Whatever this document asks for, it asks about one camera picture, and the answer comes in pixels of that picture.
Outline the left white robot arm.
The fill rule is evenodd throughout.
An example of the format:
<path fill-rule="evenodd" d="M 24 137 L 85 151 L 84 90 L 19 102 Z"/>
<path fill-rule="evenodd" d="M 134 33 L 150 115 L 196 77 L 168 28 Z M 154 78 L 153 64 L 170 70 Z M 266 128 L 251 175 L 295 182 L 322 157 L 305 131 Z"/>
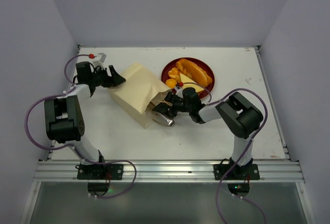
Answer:
<path fill-rule="evenodd" d="M 89 173 L 96 179 L 105 177 L 107 166 L 102 153 L 85 136 L 85 122 L 80 104 L 91 98 L 97 87 L 113 88 L 126 79 L 112 65 L 92 66 L 84 61 L 76 64 L 77 84 L 63 97 L 44 101 L 46 134 L 49 139 L 70 148 L 81 165 L 90 165 Z"/>

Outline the red round tray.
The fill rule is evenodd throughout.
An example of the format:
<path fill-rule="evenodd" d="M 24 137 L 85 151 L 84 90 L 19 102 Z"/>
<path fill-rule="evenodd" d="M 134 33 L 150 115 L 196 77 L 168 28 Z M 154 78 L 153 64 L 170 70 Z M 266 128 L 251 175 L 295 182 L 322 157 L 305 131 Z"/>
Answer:
<path fill-rule="evenodd" d="M 161 81 L 170 87 L 178 83 L 183 89 L 194 88 L 199 98 L 203 99 L 213 89 L 215 76 L 203 61 L 185 57 L 169 62 L 162 70 Z"/>

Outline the beige paper bag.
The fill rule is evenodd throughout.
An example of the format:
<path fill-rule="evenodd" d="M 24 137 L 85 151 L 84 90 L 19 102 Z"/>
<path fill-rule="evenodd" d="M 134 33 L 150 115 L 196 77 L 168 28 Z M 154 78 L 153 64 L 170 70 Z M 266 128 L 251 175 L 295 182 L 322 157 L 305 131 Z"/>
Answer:
<path fill-rule="evenodd" d="M 147 128 L 153 122 L 149 104 L 158 105 L 163 102 L 172 90 L 139 63 L 129 66 L 121 76 L 126 81 L 118 87 L 110 88 L 109 94 L 136 122 Z"/>

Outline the aluminium rail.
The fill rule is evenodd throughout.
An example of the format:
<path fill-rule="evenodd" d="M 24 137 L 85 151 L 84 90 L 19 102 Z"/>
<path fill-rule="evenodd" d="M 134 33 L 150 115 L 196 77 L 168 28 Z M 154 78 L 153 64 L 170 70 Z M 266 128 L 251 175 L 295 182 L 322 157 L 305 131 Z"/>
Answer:
<path fill-rule="evenodd" d="M 157 161 L 135 160 L 134 166 L 122 163 L 123 179 L 119 182 L 132 182 L 135 170 L 136 183 L 218 183 L 213 166 L 219 161 Z M 260 179 L 256 183 L 297 183 L 304 182 L 298 162 L 288 160 L 255 160 Z M 78 182 L 78 170 L 73 160 L 50 160 L 39 162 L 34 173 L 36 182 Z"/>

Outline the braided fake bread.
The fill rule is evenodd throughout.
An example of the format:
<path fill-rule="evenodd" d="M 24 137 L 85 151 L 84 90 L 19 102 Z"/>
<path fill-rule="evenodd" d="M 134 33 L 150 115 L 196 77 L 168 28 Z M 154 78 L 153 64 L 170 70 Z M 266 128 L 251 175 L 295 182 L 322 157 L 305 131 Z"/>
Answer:
<path fill-rule="evenodd" d="M 204 87 L 206 87 L 206 86 L 210 85 L 211 83 L 213 83 L 213 79 L 207 74 L 207 72 L 203 68 L 199 67 L 198 65 L 196 65 L 196 68 L 198 68 L 199 71 L 204 74 L 204 76 L 207 80 L 207 82 L 203 85 Z"/>
<path fill-rule="evenodd" d="M 168 76 L 171 79 L 174 79 L 176 82 L 181 82 L 181 74 L 185 74 L 186 69 L 182 66 L 181 63 L 177 62 L 176 67 L 173 67 L 171 70 L 168 71 Z"/>

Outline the fake hot dog bun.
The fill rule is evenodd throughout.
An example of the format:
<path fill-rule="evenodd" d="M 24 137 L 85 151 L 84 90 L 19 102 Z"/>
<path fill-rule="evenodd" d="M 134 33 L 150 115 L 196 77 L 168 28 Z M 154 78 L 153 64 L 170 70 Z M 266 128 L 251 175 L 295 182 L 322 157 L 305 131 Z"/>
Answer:
<path fill-rule="evenodd" d="M 186 69 L 186 72 L 184 75 L 195 81 L 196 83 L 200 85 L 204 85 L 207 80 L 202 72 L 199 71 L 198 68 L 196 68 L 196 64 L 187 60 L 187 59 L 180 59 L 177 61 L 182 64 L 182 66 Z"/>

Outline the metal tongs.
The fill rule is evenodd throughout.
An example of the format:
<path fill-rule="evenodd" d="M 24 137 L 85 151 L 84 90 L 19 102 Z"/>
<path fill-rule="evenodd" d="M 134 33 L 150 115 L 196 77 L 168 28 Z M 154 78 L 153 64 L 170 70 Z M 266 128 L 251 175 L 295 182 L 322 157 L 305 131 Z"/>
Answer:
<path fill-rule="evenodd" d="M 153 112 L 153 120 L 167 127 L 173 127 L 175 125 L 175 121 L 172 118 L 159 112 Z"/>

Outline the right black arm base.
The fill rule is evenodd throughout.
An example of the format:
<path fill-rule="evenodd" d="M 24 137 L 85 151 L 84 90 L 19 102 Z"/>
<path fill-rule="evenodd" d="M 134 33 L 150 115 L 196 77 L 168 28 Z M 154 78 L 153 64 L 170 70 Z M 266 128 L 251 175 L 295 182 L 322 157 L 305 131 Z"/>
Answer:
<path fill-rule="evenodd" d="M 232 159 L 223 159 L 220 163 L 213 165 L 213 174 L 215 180 L 220 180 L 223 175 L 234 164 Z M 236 165 L 224 178 L 229 181 L 227 184 L 228 190 L 239 197 L 246 197 L 250 192 L 250 181 L 260 180 L 258 165 L 253 163 L 251 159 L 247 165 Z M 231 181 L 240 181 L 239 183 L 231 183 Z"/>

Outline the fake sandwich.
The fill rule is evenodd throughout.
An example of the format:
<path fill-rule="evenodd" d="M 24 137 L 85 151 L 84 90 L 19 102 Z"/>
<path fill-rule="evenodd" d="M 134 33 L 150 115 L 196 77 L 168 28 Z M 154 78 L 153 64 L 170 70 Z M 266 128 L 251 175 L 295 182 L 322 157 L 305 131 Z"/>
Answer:
<path fill-rule="evenodd" d="M 182 73 L 180 73 L 180 83 L 182 89 L 194 88 L 198 94 L 204 91 L 203 87 Z"/>

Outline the small round fake bun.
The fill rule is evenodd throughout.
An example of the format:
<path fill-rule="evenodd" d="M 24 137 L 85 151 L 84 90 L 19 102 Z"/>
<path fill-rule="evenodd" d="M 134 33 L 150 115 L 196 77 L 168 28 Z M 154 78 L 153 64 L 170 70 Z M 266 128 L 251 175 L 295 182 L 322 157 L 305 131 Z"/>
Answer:
<path fill-rule="evenodd" d="M 177 84 L 177 82 L 175 79 L 168 79 L 166 81 L 166 85 L 171 89 L 174 89 L 176 87 L 176 84 Z"/>

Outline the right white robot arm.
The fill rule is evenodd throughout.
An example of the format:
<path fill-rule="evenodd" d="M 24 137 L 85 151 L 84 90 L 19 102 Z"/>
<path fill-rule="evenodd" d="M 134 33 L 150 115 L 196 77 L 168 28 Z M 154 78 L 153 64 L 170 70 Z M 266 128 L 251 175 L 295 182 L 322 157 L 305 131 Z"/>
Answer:
<path fill-rule="evenodd" d="M 219 101 L 203 104 L 192 87 L 168 93 L 164 101 L 153 107 L 152 111 L 170 127 L 174 125 L 174 118 L 179 112 L 188 113 L 197 124 L 222 119 L 234 135 L 234 149 L 230 158 L 232 165 L 229 172 L 236 179 L 241 179 L 248 173 L 247 166 L 253 161 L 253 139 L 268 117 L 267 111 L 262 114 L 235 90 Z"/>

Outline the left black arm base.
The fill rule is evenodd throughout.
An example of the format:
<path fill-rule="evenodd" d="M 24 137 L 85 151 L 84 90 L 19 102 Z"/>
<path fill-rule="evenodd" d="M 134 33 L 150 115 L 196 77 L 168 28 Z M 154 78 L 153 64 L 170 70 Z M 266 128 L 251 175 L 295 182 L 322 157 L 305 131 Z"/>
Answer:
<path fill-rule="evenodd" d="M 110 182 L 113 180 L 122 180 L 123 164 L 109 164 L 109 165 L 76 165 L 78 170 L 78 180 L 103 180 L 103 183 L 87 184 L 88 193 L 94 196 L 104 196 L 109 188 Z"/>

